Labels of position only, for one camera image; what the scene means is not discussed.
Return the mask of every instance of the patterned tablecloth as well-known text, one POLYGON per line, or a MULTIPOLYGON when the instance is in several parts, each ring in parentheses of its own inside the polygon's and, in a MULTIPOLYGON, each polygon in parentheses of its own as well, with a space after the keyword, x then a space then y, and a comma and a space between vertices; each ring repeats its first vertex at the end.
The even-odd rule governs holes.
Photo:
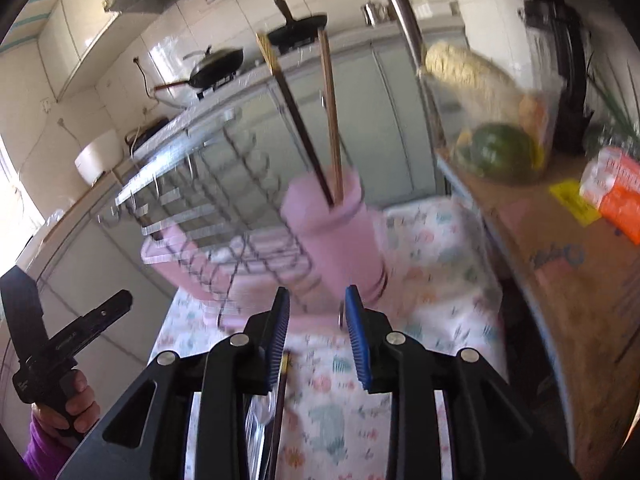
MULTIPOLYGON (((395 330, 426 348, 455 354, 477 349, 506 378, 498 310, 502 293, 484 251, 482 225, 456 198, 432 198, 380 215, 380 245, 390 283, 376 308, 395 330)), ((181 356, 209 351, 228 334, 203 322, 204 306, 179 290, 151 358, 172 349, 181 356)), ((368 395, 360 386, 348 336, 337 325, 287 334, 292 351, 278 478, 382 480, 390 420, 389 394, 368 395)), ((185 479, 193 478, 194 402, 185 479)), ((443 479, 451 478, 442 396, 436 393, 443 479)))

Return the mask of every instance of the orange package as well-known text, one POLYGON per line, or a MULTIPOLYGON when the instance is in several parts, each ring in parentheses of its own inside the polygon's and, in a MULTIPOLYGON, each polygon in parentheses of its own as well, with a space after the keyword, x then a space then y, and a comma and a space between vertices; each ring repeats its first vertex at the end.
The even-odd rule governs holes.
POLYGON ((603 148, 582 174, 580 195, 640 244, 640 164, 619 148, 603 148))

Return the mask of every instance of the person's hand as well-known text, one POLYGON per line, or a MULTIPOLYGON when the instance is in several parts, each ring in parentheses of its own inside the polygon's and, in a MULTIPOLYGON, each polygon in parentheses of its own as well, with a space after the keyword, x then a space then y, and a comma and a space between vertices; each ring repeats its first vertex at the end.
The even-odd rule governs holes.
MULTIPOLYGON (((79 433, 87 432, 100 418, 100 406, 95 402, 94 389, 86 382, 85 375, 76 370, 74 386, 78 394, 66 402, 66 410, 69 415, 78 415, 74 427, 79 433)), ((56 430, 66 430, 69 423, 66 418, 43 404, 32 404, 31 412, 40 424, 40 427, 57 441, 71 447, 67 438, 63 438, 56 430)))

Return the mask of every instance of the dish rack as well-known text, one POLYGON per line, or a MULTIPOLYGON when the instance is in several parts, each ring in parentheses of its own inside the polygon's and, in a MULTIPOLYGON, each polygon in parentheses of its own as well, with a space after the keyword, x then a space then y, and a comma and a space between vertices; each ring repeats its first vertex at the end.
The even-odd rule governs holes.
POLYGON ((164 143, 152 139, 158 148, 136 163, 111 211, 135 219, 147 237, 143 261, 181 274, 205 322, 219 327, 223 316, 268 310, 264 298, 277 286, 290 290, 292 311, 307 313, 305 297, 321 284, 280 215, 282 183, 269 156, 255 149, 255 134, 230 129, 240 114, 227 110, 164 143))

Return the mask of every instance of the black frying pan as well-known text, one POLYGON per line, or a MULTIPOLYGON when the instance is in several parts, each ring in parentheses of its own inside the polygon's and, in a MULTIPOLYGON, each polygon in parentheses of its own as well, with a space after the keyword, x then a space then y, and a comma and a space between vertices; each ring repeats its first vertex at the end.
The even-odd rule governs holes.
POLYGON ((154 92, 181 85, 189 85, 196 90, 206 90, 229 74, 236 72, 244 61, 242 48, 222 48, 215 52, 210 50, 211 47, 207 49, 205 57, 193 67, 190 78, 155 86, 154 92))
POLYGON ((287 20, 285 25, 267 34, 271 44, 276 46, 281 54, 309 43, 310 40, 315 41, 318 38, 318 29, 326 27, 326 14, 313 14, 302 20, 296 20, 284 0, 274 0, 273 3, 287 20))

